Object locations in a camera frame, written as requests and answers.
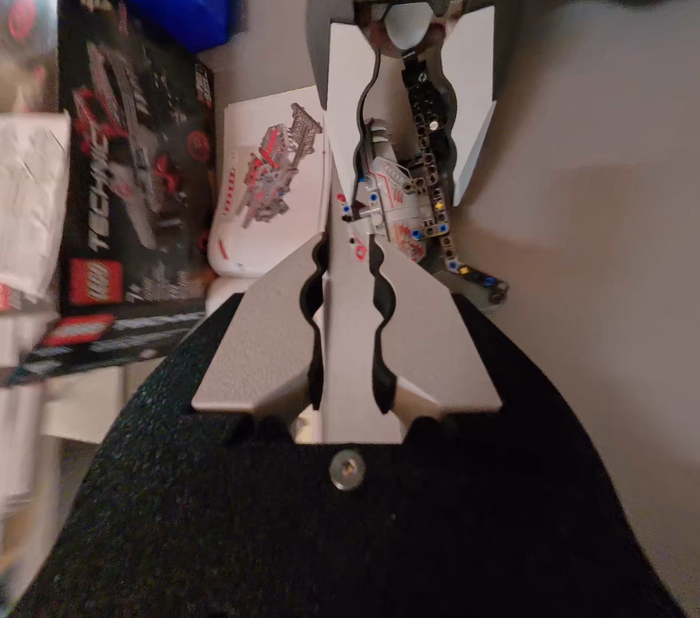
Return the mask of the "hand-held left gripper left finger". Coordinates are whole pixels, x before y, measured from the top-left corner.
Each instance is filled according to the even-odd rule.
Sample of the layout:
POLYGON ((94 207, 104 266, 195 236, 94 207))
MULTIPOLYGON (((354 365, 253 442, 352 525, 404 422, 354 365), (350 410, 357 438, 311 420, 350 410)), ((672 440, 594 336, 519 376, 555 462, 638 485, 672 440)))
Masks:
POLYGON ((320 408, 327 234, 317 234, 241 295, 191 405, 197 412, 299 415, 320 408))

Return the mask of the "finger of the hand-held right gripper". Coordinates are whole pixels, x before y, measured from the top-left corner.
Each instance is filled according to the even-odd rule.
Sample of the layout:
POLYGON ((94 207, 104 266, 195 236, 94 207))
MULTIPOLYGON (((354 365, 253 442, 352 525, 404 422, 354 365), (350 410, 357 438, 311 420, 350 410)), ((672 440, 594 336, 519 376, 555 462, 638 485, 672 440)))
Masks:
POLYGON ((363 105, 377 80, 380 54, 353 25, 330 26, 328 105, 326 122, 335 162, 338 188, 345 195, 346 214, 354 217, 358 169, 363 158, 370 204, 358 220, 340 221, 331 249, 332 315, 331 368, 343 402, 358 407, 390 407, 392 387, 384 391, 381 329, 391 297, 375 300, 375 281, 389 244, 384 200, 370 170, 372 135, 366 135, 363 105))
POLYGON ((448 27, 440 53, 454 150, 454 207, 468 189, 495 111, 494 30, 494 5, 471 11, 448 27))

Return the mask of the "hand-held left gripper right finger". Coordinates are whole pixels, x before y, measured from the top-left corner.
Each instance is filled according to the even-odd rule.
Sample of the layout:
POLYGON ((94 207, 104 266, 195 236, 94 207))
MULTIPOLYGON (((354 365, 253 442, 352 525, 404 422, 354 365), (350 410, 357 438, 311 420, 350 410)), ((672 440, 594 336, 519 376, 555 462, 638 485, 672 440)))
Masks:
POLYGON ((381 236, 371 236, 372 391, 395 416, 495 413, 502 400, 452 293, 381 236))

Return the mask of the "grey red toy brick car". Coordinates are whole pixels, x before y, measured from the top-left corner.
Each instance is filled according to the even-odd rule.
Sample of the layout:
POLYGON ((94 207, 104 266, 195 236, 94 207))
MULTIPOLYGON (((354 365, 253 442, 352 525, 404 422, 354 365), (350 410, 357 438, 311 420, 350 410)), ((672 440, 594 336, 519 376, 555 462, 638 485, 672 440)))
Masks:
POLYGON ((357 153, 358 181, 351 204, 338 194, 349 244, 359 262, 369 260, 369 238, 377 234, 482 310, 506 301, 506 281, 465 263, 451 235, 447 178, 448 105, 415 50, 404 54, 402 81, 417 136, 416 152, 396 158, 385 121, 365 122, 357 153))

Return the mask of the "grey desk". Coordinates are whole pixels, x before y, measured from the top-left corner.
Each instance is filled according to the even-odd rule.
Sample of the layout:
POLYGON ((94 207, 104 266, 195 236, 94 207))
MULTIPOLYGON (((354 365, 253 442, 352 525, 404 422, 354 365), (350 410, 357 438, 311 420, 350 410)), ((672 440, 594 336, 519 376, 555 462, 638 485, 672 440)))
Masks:
MULTIPOLYGON (((312 84, 305 0, 240 0, 203 58, 229 103, 312 84)), ((555 384, 635 534, 699 616, 699 0, 526 0, 459 254, 510 283, 492 319, 555 384)), ((375 408, 380 315, 333 203, 324 442, 398 442, 375 408)))

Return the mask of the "white instruction booklet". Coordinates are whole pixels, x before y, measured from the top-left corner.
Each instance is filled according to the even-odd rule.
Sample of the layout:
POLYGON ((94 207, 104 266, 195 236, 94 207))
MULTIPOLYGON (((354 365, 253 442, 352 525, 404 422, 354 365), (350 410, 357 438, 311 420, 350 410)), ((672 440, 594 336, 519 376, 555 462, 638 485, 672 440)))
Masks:
POLYGON ((315 87, 225 110, 208 314, 327 231, 332 161, 324 115, 315 87))

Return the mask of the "black toy set box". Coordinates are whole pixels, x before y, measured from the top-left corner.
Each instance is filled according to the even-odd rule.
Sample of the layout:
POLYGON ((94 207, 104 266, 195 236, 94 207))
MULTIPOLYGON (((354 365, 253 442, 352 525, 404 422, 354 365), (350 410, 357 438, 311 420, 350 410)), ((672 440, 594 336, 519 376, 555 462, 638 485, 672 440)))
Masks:
POLYGON ((213 74, 127 0, 1 0, 1 114, 71 119, 57 267, 8 290, 1 382, 167 355, 205 317, 213 74))

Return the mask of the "crumpled white plastic bag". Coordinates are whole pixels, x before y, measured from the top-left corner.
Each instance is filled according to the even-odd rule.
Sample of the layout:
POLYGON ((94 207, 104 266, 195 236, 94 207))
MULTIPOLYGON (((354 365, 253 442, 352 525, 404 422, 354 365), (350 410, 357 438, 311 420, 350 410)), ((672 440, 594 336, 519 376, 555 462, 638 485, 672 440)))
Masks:
POLYGON ((57 267, 70 150, 66 112, 1 115, 1 283, 31 298, 57 267))

